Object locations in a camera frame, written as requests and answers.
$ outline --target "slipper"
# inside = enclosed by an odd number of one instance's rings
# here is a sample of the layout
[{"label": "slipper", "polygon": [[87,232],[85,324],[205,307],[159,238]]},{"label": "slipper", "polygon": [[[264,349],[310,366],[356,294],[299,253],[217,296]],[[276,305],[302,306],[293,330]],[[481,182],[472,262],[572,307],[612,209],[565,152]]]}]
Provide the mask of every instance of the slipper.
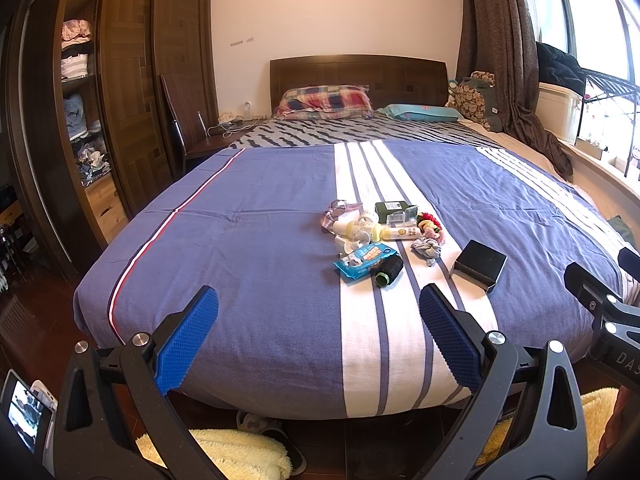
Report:
[{"label": "slipper", "polygon": [[281,423],[275,418],[255,415],[254,413],[238,412],[236,414],[236,424],[238,430],[249,433],[261,434],[277,440],[286,449],[293,470],[291,476],[296,476],[306,469],[306,458],[300,450],[289,440],[289,437],[282,431]]}]

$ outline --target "brown leather chair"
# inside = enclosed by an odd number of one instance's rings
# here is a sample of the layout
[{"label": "brown leather chair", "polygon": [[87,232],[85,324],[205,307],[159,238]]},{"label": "brown leather chair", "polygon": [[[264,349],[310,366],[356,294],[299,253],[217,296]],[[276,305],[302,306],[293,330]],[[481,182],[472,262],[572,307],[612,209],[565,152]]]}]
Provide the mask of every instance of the brown leather chair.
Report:
[{"label": "brown leather chair", "polygon": [[185,74],[162,74],[160,76],[164,95],[173,118],[172,133],[182,152],[177,161],[183,176],[187,173],[187,160],[205,158],[218,152],[222,146],[219,135],[209,136],[208,130],[216,127],[217,121],[207,124],[204,104],[198,105],[189,92],[190,82]]}]

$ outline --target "dark brown floor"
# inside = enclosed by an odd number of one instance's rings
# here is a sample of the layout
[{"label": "dark brown floor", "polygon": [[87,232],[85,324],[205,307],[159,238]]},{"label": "dark brown floor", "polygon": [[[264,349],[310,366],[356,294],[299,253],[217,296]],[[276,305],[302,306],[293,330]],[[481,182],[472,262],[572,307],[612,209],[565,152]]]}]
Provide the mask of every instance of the dark brown floor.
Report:
[{"label": "dark brown floor", "polygon": [[[87,339],[73,321],[73,292],[73,284],[37,264],[25,278],[14,280],[11,291],[0,297],[0,377],[14,368],[27,382],[41,379],[54,395],[60,394],[69,355],[77,341]],[[578,364],[576,371],[582,393],[610,385],[587,364]],[[141,436],[144,427],[125,386],[118,387],[118,395],[132,433]],[[212,408],[175,392],[169,398],[190,429],[236,426],[236,412]],[[440,407],[416,413],[375,420],[284,421],[284,430],[308,461],[306,472],[297,478],[346,480],[347,469],[349,480],[380,478],[367,470],[370,464],[360,463],[360,457],[377,456],[388,465],[398,459],[392,450],[402,447],[398,439],[403,438],[412,451],[394,464],[399,476],[393,478],[410,478],[409,473],[424,462],[453,425],[458,410]],[[388,443],[380,447],[380,438]]]}]

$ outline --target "silver screw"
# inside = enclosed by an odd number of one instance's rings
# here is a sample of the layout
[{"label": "silver screw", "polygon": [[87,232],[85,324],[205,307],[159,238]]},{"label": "silver screw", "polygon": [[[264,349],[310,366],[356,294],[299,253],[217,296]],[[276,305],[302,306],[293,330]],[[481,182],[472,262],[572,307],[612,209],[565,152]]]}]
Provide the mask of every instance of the silver screw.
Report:
[{"label": "silver screw", "polygon": [[149,334],[140,332],[133,336],[132,342],[134,346],[144,346],[149,342]]},{"label": "silver screw", "polygon": [[507,338],[505,338],[502,332],[489,332],[487,339],[491,341],[494,345],[501,345],[505,341],[507,341]]},{"label": "silver screw", "polygon": [[89,349],[89,343],[87,341],[77,342],[76,347],[74,348],[74,350],[76,351],[76,354],[83,354],[88,349]]},{"label": "silver screw", "polygon": [[562,346],[561,342],[553,340],[549,341],[549,349],[556,354],[561,354],[562,350],[564,350],[564,347]]}]

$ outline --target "striped blanket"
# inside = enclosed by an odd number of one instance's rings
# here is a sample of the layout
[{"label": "striped blanket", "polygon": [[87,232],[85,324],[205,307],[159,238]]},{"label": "striped blanket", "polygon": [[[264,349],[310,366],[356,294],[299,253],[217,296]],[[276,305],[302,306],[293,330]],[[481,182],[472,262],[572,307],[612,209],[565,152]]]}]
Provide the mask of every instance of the striped blanket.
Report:
[{"label": "striped blanket", "polygon": [[373,119],[268,121],[240,137],[230,148],[293,148],[374,139],[432,140],[499,148],[491,139],[462,124],[395,121],[379,113]]},{"label": "striped blanket", "polygon": [[[388,287],[348,282],[320,228],[335,199],[405,200],[447,232],[434,267],[390,242],[404,270]],[[508,256],[491,294],[449,269],[470,239]],[[578,262],[626,302],[622,238],[571,187],[513,153],[447,142],[374,140],[295,150],[223,150],[165,190],[118,235],[74,297],[100,346],[152,332],[202,285],[220,313],[181,390],[277,418],[344,418],[449,404],[460,388],[425,329],[436,283],[485,330],[517,344],[558,339],[584,355],[591,314],[564,288]]]}]

